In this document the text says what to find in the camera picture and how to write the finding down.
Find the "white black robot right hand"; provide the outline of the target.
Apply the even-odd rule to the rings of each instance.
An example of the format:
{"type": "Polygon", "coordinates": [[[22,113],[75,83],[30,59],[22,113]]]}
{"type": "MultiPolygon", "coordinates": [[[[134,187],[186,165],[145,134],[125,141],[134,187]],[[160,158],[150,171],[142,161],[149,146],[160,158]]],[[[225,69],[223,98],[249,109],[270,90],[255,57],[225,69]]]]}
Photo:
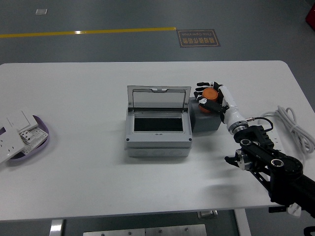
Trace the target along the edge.
{"type": "Polygon", "coordinates": [[[239,113],[239,108],[226,86],[217,82],[199,82],[194,96],[200,108],[220,115],[230,134],[234,135],[248,128],[248,122],[239,113]],[[218,93],[217,99],[210,99],[206,95],[207,89],[214,89],[218,93]]]}

